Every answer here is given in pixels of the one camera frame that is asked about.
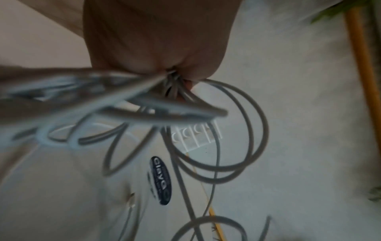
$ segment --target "blue oval sticker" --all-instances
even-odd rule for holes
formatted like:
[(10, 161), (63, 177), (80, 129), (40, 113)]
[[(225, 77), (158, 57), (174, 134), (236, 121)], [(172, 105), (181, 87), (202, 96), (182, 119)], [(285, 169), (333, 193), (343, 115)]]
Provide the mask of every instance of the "blue oval sticker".
[(168, 169), (158, 156), (151, 158), (150, 165), (159, 202), (161, 205), (167, 205), (172, 196), (171, 178)]

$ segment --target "skin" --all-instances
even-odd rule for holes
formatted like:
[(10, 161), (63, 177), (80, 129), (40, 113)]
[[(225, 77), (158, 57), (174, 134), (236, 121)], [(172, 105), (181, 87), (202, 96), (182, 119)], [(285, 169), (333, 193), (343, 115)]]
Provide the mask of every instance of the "skin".
[(211, 76), (226, 51), (241, 0), (85, 0), (84, 37), (94, 68), (175, 69)]

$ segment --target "cord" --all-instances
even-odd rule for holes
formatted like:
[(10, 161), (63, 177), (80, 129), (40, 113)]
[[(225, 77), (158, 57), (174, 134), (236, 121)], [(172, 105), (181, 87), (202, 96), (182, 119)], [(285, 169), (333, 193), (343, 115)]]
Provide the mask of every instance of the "cord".
[[(267, 145), (269, 126), (264, 112), (242, 90), (210, 79), (198, 81), (209, 84), (226, 94), (237, 105), (248, 129), (248, 150), (244, 160), (237, 164), (220, 166), (221, 147), (211, 121), (217, 117), (227, 116), (227, 111), (211, 106), (187, 90), (181, 76), (176, 72), (142, 76), (121, 71), (92, 69), (35, 69), (0, 80), (2, 81), (0, 82), (0, 104), (9, 105), (13, 109), (28, 106), (28, 111), (15, 112), (11, 116), (0, 118), (0, 133), (2, 133), (0, 146), (6, 147), (35, 138), (43, 145), (75, 149), (90, 146), (115, 136), (104, 158), (102, 174), (107, 177), (136, 161), (140, 154), (149, 147), (154, 137), (160, 133), (170, 154), (181, 194), (191, 219), (179, 229), (172, 241), (178, 241), (190, 229), (194, 229), (193, 236), (196, 236), (198, 241), (204, 241), (199, 226), (211, 222), (229, 225), (241, 233), (243, 241), (247, 240), (245, 230), (237, 222), (220, 216), (205, 216), (214, 196), (215, 185), (229, 182), (239, 176), (248, 165), (260, 157)], [(155, 86), (163, 89), (162, 95), (149, 92)], [(255, 151), (253, 128), (248, 114), (237, 98), (227, 89), (244, 97), (261, 119), (263, 135)], [(176, 101), (178, 95), (181, 95), (186, 101)], [(141, 108), (137, 112), (133, 112), (114, 107), (115, 104), (122, 101), (140, 105)], [(74, 125), (67, 139), (55, 139), (50, 136), (50, 133), (56, 129), (58, 121), (68, 121), (76, 116), (83, 116), (83, 118)], [(104, 133), (81, 137), (87, 127), (99, 117), (123, 123)], [(174, 146), (171, 140), (171, 125), (197, 123), (208, 123), (216, 140), (217, 160), (215, 166), (187, 157)], [(123, 133), (132, 125), (148, 125), (151, 126), (151, 130), (128, 157), (117, 167), (110, 169), (115, 147)], [(197, 174), (184, 162), (202, 170), (214, 172), (213, 178)], [(202, 217), (196, 218), (194, 214), (180, 169), (199, 181), (213, 185), (210, 201)], [(218, 177), (218, 172), (231, 173)]]

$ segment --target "yellow strip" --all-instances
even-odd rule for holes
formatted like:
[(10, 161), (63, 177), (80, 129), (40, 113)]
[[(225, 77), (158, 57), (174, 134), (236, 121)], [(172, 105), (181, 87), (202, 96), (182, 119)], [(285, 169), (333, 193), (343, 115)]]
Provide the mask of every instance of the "yellow strip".
[[(193, 168), (193, 171), (197, 173), (196, 171), (196, 168), (194, 166), (192, 166)], [(205, 196), (206, 196), (206, 201), (209, 202), (209, 198), (208, 198), (208, 195), (206, 194), (206, 190), (203, 186), (203, 184), (200, 182), (201, 186), (202, 186), (202, 189), (204, 190), (204, 193), (205, 193)], [(212, 208), (212, 206), (210, 205), (209, 207), (209, 215), (210, 216), (215, 216), (216, 213), (214, 212), (214, 209)], [(221, 241), (227, 241), (226, 238), (225, 238), (225, 235), (223, 234), (223, 231), (222, 231), (222, 228), (221, 228), (221, 225), (220, 224), (215, 224), (216, 225), (216, 231), (217, 231), (217, 234), (218, 234), (218, 237)]]
[(357, 62), (361, 83), (376, 134), (378, 149), (381, 153), (381, 97), (376, 84), (371, 55), (365, 41), (360, 9), (353, 8), (345, 13), (345, 22), (353, 53)]

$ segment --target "concrete floor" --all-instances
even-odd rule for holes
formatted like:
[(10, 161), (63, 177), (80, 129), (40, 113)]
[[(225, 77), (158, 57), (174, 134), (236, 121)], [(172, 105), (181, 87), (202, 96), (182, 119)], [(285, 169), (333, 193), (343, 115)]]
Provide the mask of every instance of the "concrete floor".
[[(381, 205), (367, 192), (381, 183), (380, 156), (343, 18), (311, 25), (280, 18), (267, 3), (243, 3), (212, 78), (257, 100), (269, 144), (241, 176), (217, 187), (215, 211), (242, 223), (249, 240), (258, 239), (267, 215), (266, 241), (379, 240)], [(219, 120), (222, 163), (242, 160), (247, 131), (238, 111), (217, 91), (196, 92), (236, 117)], [(254, 111), (250, 116), (259, 143), (261, 125)], [(214, 152), (208, 145), (190, 156), (212, 164)], [(227, 240), (238, 240), (223, 229)]]

